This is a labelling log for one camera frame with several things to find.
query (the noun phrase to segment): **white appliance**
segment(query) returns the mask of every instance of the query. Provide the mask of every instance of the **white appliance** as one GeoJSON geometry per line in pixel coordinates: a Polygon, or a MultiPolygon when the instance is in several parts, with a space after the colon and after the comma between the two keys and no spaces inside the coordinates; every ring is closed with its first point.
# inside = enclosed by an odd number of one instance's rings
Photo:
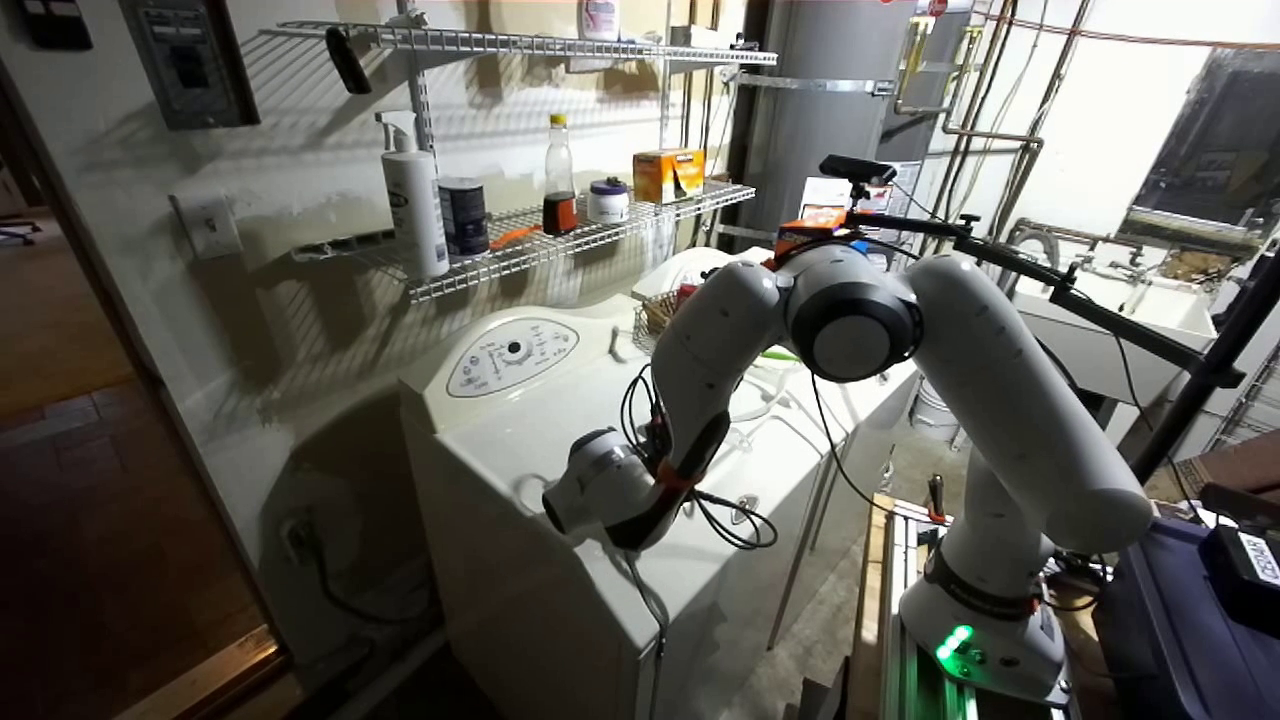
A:
{"type": "MultiPolygon", "coordinates": [[[[808,606],[797,590],[784,608],[784,590],[799,575],[829,444],[808,374],[788,356],[750,374],[701,486],[773,518],[778,549],[736,551],[690,509],[634,575],[605,536],[567,542],[546,519],[540,498],[571,441],[621,426],[621,397],[650,365],[634,334],[628,295],[584,314],[497,314],[405,394],[450,640],[512,720],[721,716],[764,659],[773,624],[808,606]]],[[[883,381],[829,384],[835,432],[907,394],[907,378],[905,365],[883,381]]]]}

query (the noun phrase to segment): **green light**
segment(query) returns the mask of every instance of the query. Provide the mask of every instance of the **green light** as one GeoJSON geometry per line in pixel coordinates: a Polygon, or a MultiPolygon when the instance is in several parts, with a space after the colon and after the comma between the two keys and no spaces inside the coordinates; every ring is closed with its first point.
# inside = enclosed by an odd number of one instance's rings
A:
{"type": "Polygon", "coordinates": [[[957,624],[953,635],[943,635],[931,657],[947,666],[972,635],[976,635],[972,624],[957,624]]]}

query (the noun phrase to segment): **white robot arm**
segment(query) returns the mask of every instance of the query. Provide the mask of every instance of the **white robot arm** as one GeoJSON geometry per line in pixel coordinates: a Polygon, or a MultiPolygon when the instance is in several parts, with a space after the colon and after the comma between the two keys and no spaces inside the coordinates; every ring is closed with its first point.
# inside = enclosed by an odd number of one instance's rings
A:
{"type": "Polygon", "coordinates": [[[721,269],[658,345],[653,454],[640,459],[621,432],[584,435],[546,498],[550,519],[565,533],[605,524],[628,551],[658,543],[706,482],[730,402],[770,345],[842,384],[916,356],[976,458],[966,518],[902,619],[929,651],[943,647],[943,671],[966,683],[1066,700],[1066,640],[1035,606],[1039,536],[1112,551],[1150,533],[1154,506],[997,283],[947,256],[916,265],[907,283],[846,246],[778,273],[721,269]]]}

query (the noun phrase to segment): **white bottle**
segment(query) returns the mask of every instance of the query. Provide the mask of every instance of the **white bottle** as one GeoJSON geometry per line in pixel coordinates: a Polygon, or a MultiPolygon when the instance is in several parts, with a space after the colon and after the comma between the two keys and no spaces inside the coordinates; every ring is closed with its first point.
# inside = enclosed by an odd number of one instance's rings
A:
{"type": "Polygon", "coordinates": [[[417,279],[450,273],[450,239],[444,239],[444,208],[439,208],[439,178],[435,155],[420,151],[413,141],[410,114],[382,114],[383,125],[383,178],[397,239],[417,256],[417,279]]]}
{"type": "Polygon", "coordinates": [[[571,189],[571,148],[567,148],[567,116],[550,116],[550,155],[546,155],[546,195],[578,191],[571,189]]]}
{"type": "Polygon", "coordinates": [[[578,36],[617,40],[621,17],[626,17],[621,0],[578,0],[578,36]]]}

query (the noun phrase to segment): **orange box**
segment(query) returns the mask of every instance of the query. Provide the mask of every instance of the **orange box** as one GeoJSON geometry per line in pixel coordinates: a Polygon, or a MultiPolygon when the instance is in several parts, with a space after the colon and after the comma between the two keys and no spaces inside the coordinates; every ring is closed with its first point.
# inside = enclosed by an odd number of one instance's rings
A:
{"type": "Polygon", "coordinates": [[[709,155],[697,148],[636,151],[634,155],[634,195],[645,203],[673,203],[681,195],[706,195],[709,155]]]}

